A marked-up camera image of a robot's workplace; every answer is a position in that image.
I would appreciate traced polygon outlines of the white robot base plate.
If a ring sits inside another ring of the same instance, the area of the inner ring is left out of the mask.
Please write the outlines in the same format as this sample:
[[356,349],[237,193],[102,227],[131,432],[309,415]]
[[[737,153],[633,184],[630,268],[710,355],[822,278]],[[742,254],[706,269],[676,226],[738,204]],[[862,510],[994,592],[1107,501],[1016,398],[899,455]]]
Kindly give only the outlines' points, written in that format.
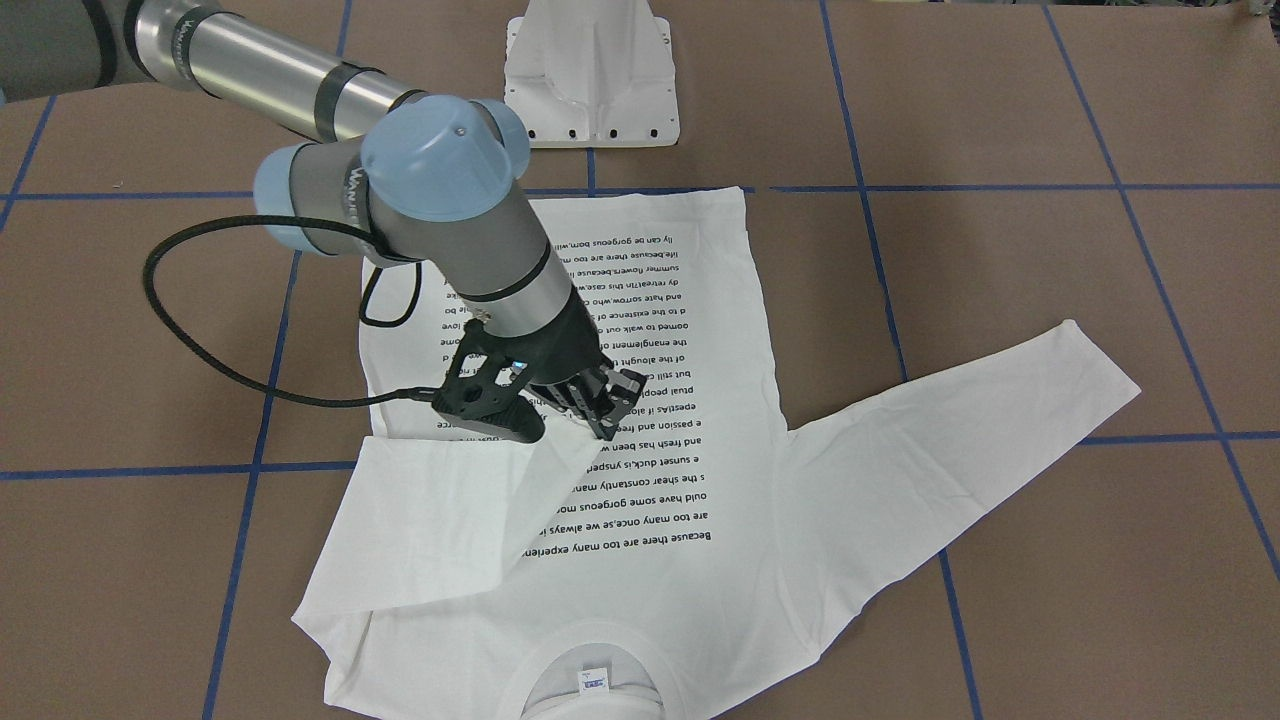
[[648,1],[531,1],[507,23],[504,78],[534,149],[678,142],[671,26]]

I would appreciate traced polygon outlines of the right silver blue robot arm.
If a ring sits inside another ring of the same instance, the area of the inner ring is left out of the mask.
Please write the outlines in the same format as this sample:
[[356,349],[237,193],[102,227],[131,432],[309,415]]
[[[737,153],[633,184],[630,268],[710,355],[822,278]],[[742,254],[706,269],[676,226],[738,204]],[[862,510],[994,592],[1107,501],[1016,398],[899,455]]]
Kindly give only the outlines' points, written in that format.
[[570,272],[518,184],[531,149],[499,101],[429,94],[216,1],[5,1],[3,101],[152,81],[256,111],[302,143],[265,158],[252,215],[179,231],[147,256],[143,292],[157,319],[207,365],[294,404],[339,407],[252,380],[192,340],[163,306],[155,275],[180,243],[262,225],[288,249],[371,263],[367,306],[387,268],[433,264],[470,313],[438,387],[356,398],[430,404],[453,427],[532,443],[539,397],[613,439],[645,375],[616,366]]

